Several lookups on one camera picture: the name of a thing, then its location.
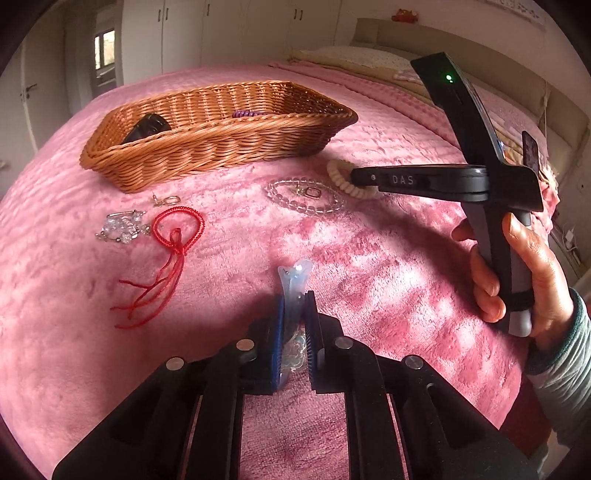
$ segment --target white spiral hair tie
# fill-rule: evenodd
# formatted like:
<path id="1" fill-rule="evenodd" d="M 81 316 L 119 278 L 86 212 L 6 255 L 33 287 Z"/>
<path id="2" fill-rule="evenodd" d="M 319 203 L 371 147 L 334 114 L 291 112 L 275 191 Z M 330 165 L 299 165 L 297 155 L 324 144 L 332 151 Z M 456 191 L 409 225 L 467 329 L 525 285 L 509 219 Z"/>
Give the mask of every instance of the white spiral hair tie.
<path id="1" fill-rule="evenodd" d="M 343 177 L 343 174 L 340 172 L 341 170 L 344 170 L 350 174 L 351 170 L 354 168 L 357 168 L 357 165 L 351 163 L 350 161 L 341 160 L 339 158 L 333 158 L 326 166 L 326 170 L 328 171 L 330 179 L 347 195 L 351 195 L 353 198 L 359 200 L 369 200 L 374 198 L 379 191 L 377 187 L 356 187 L 345 177 Z"/>

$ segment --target white pillow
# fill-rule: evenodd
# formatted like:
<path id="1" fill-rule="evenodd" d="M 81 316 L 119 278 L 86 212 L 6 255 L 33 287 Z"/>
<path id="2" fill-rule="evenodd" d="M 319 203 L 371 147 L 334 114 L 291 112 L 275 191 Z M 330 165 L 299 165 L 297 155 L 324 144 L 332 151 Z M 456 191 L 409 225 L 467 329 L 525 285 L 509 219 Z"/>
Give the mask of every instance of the white pillow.
<path id="1" fill-rule="evenodd" d="M 303 50 L 307 57 L 324 57 L 326 59 L 348 61 L 355 65 L 368 68 L 389 68 L 394 70 L 411 69 L 410 61 L 390 53 L 389 51 L 374 50 L 373 48 L 330 46 L 317 50 Z"/>

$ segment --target door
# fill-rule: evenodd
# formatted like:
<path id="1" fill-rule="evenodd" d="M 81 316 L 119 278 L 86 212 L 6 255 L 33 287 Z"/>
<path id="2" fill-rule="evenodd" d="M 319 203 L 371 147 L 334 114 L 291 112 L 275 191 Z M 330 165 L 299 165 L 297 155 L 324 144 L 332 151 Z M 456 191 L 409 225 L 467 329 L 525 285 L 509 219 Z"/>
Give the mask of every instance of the door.
<path id="1" fill-rule="evenodd" d="M 35 23 L 25 39 L 24 101 L 37 148 L 70 119 L 64 38 L 63 10 L 54 8 Z"/>
<path id="2" fill-rule="evenodd" d="M 0 199 L 35 156 L 21 100 L 22 46 L 0 76 Z"/>
<path id="3" fill-rule="evenodd" d="M 121 62 L 125 84 L 162 73 L 164 0 L 125 0 Z"/>
<path id="4" fill-rule="evenodd" d="M 333 45 L 341 0 L 295 0 L 290 25 L 292 50 L 314 50 Z"/>
<path id="5" fill-rule="evenodd" d="M 166 0 L 162 34 L 163 73 L 197 68 L 205 0 Z"/>
<path id="6" fill-rule="evenodd" d="M 294 11 L 286 0 L 250 1 L 242 40 L 244 63 L 287 59 L 290 50 L 287 37 Z"/>
<path id="7" fill-rule="evenodd" d="M 242 61 L 247 9 L 247 0 L 206 0 L 201 65 Z"/>

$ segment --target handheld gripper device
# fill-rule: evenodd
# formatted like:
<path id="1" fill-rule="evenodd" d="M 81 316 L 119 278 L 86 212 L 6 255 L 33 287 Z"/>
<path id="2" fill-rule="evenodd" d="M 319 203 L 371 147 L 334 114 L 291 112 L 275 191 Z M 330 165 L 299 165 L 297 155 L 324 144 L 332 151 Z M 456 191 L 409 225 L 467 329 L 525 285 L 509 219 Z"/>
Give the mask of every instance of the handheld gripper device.
<path id="1" fill-rule="evenodd" d="M 518 337 L 531 333 L 534 293 L 531 272 L 509 247 L 501 222 L 512 212 L 531 226 L 531 212 L 544 207 L 534 171 L 506 162 L 499 139 L 470 81 L 445 53 L 411 62 L 433 102 L 442 108 L 456 134 L 467 165 L 356 168 L 351 182 L 382 192 L 460 202 L 476 235 L 480 253 L 499 277 L 506 315 L 496 325 Z M 533 140 L 524 132 L 528 144 Z M 525 148 L 524 156 L 537 149 Z M 524 158 L 524 165 L 536 159 Z"/>

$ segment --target gray sleeve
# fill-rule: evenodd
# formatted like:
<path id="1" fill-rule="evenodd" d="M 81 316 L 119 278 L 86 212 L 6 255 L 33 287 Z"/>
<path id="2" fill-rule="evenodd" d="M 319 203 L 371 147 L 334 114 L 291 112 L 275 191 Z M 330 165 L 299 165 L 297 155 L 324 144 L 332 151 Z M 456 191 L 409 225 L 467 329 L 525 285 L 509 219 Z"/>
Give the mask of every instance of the gray sleeve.
<path id="1" fill-rule="evenodd" d="M 579 294 L 570 294 L 574 322 L 566 340 L 550 354 L 534 348 L 526 366 L 558 442 L 568 447 L 591 416 L 591 322 Z"/>

